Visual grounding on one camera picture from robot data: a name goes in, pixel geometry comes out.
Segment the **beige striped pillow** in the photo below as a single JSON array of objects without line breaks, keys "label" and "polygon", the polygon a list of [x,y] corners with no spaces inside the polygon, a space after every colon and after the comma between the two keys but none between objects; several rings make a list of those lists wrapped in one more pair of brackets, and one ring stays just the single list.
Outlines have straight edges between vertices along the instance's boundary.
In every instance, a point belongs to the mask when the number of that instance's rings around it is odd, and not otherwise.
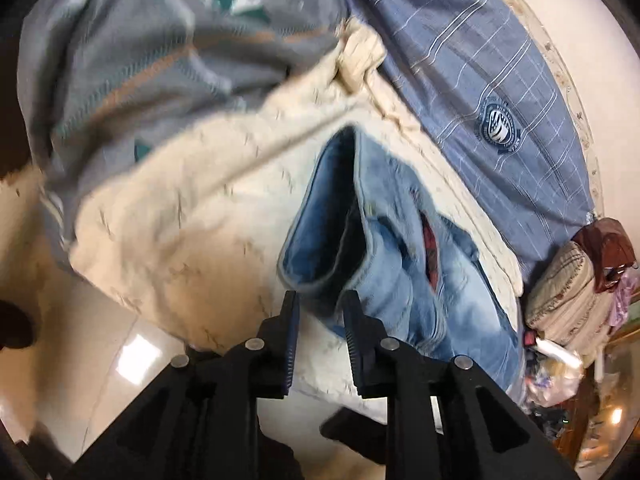
[{"label": "beige striped pillow", "polygon": [[544,339],[577,353],[588,367],[608,341],[612,304],[610,292],[596,291],[590,258],[570,240],[529,293],[525,322]]}]

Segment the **purple cloth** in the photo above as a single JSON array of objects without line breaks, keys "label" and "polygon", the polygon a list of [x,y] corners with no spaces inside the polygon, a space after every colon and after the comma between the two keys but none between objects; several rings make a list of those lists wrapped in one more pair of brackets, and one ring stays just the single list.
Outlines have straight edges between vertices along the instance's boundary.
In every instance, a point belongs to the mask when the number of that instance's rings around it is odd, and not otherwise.
[{"label": "purple cloth", "polygon": [[617,284],[608,318],[612,330],[618,330],[627,322],[631,298],[638,285],[639,273],[636,269],[627,269]]}]

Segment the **grey patterned blanket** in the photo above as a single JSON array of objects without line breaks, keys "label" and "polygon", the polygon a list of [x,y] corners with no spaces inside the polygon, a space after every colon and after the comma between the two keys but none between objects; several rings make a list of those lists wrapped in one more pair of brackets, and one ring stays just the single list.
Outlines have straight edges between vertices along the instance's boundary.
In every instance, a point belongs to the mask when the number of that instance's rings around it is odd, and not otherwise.
[{"label": "grey patterned blanket", "polygon": [[201,117],[260,107],[335,47],[344,16],[344,0],[38,0],[17,101],[55,258],[86,195]]}]

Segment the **cream leaf-print bedsheet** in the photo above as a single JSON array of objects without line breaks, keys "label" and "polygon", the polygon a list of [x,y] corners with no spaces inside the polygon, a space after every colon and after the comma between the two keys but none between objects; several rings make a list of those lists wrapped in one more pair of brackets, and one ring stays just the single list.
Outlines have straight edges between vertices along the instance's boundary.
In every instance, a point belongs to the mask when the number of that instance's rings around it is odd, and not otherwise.
[{"label": "cream leaf-print bedsheet", "polygon": [[229,350],[277,312],[277,261],[314,164],[353,125],[408,164],[437,212],[469,234],[500,311],[518,324],[514,253],[378,72],[385,55],[381,37],[350,20],[336,48],[260,110],[213,114],[101,185],[80,207],[73,269],[168,334]]}]

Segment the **blue denim jeans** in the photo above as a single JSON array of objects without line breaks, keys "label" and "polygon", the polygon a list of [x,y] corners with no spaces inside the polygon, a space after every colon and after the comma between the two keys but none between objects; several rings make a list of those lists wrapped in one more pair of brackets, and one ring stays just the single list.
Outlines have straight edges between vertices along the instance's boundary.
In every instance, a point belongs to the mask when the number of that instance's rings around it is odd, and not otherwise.
[{"label": "blue denim jeans", "polygon": [[424,356],[466,354],[503,390],[521,374],[520,337],[472,238],[436,210],[410,166],[354,125],[322,148],[279,273],[334,332],[338,298],[354,290],[366,315]]}]

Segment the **brown bag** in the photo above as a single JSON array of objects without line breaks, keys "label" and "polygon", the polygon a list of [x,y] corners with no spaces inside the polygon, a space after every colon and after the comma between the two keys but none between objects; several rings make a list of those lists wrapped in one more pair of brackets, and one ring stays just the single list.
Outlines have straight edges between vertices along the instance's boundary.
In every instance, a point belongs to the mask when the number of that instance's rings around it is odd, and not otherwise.
[{"label": "brown bag", "polygon": [[605,217],[593,221],[583,226],[572,241],[591,260],[596,292],[612,292],[624,272],[637,263],[631,240],[616,219]]}]

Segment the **blue plaid duvet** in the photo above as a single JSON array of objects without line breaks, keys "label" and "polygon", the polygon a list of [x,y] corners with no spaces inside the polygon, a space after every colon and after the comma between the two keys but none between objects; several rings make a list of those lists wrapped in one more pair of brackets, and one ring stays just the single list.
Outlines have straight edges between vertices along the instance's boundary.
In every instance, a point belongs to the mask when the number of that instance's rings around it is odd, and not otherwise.
[{"label": "blue plaid duvet", "polygon": [[382,75],[532,282],[594,211],[579,136],[503,0],[347,0],[386,47]]}]

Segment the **white tube bottle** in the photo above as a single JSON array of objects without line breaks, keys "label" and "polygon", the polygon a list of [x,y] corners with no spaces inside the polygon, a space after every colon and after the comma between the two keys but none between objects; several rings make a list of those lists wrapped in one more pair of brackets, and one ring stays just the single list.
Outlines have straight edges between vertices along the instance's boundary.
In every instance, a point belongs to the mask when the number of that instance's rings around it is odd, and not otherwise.
[{"label": "white tube bottle", "polygon": [[559,344],[547,339],[537,338],[535,350],[547,358],[562,362],[567,366],[578,368],[582,366],[582,359],[574,351],[568,351]]}]

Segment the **plastic bag clutter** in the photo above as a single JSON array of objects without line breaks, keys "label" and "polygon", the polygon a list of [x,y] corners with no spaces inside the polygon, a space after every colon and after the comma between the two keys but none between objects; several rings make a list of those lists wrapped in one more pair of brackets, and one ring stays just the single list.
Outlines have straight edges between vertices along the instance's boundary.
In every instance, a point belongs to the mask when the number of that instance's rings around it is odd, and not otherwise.
[{"label": "plastic bag clutter", "polygon": [[542,408],[567,401],[577,393],[585,370],[584,361],[581,367],[574,368],[538,353],[535,346],[528,348],[525,370],[527,401]]}]

